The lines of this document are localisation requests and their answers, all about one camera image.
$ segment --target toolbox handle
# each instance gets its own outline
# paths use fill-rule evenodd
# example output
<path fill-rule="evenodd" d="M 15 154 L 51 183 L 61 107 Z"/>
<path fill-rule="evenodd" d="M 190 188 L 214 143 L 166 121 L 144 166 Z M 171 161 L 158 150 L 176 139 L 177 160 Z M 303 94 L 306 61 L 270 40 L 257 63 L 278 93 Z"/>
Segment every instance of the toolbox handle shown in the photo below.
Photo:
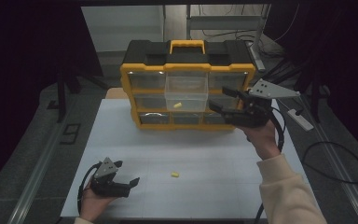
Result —
<path fill-rule="evenodd" d="M 202 53 L 205 54 L 205 45 L 203 40 L 172 40 L 170 54 L 172 54 L 173 48 L 175 47 L 185 47 L 185 48 L 195 48 L 201 47 Z"/>

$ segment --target white table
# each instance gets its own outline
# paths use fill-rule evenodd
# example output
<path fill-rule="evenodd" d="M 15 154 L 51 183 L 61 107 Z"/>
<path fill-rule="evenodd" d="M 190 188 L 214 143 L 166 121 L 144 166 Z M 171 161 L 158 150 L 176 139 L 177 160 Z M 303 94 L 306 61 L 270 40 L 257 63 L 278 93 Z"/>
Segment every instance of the white table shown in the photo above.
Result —
<path fill-rule="evenodd" d="M 141 177 L 129 198 L 109 205 L 114 219 L 254 218 L 261 204 L 260 161 L 240 130 L 139 130 L 128 100 L 102 100 L 62 217 L 77 217 L 78 186 L 91 165 L 109 157 L 123 161 L 115 181 Z M 305 176 L 293 142 L 285 133 L 283 152 L 292 168 Z M 178 172 L 178 178 L 171 177 Z"/>

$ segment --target power strip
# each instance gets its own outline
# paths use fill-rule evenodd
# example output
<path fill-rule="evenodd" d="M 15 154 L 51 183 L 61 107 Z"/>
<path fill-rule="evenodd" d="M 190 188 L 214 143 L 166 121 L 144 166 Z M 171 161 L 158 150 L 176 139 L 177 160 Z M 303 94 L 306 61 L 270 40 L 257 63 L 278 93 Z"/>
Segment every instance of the power strip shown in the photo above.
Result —
<path fill-rule="evenodd" d="M 301 115 L 296 115 L 296 111 L 291 109 L 287 111 L 287 114 L 294 119 L 306 132 L 313 129 L 313 126 Z"/>

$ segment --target hand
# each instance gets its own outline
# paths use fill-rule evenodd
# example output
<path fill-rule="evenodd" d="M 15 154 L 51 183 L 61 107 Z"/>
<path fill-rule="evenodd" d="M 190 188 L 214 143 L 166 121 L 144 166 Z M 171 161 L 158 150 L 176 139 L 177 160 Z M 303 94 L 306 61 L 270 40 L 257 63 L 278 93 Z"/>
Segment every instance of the hand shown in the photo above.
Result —
<path fill-rule="evenodd" d="M 90 181 L 83 191 L 83 199 L 81 202 L 80 217 L 93 222 L 97 217 L 103 213 L 108 204 L 116 198 L 105 198 L 96 195 L 90 188 Z"/>
<path fill-rule="evenodd" d="M 261 160 L 267 160 L 281 155 L 275 141 L 275 125 L 271 120 L 269 120 L 263 127 L 237 128 L 243 130 L 243 132 L 248 136 Z"/>

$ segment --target dark background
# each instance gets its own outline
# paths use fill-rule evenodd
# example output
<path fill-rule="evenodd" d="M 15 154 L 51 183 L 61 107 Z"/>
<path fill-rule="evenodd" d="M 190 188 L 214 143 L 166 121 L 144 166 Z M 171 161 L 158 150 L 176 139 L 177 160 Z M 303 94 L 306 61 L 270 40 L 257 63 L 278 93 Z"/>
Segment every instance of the dark background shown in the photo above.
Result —
<path fill-rule="evenodd" d="M 301 5 L 293 27 L 278 41 L 296 63 L 310 55 L 336 7 Z M 296 4 L 274 5 L 265 34 L 281 36 L 295 11 Z M 358 140 L 358 4 L 346 8 L 320 60 L 328 102 Z M 32 120 L 39 93 L 60 72 L 75 77 L 73 67 L 102 75 L 80 7 L 0 2 L 0 170 Z"/>

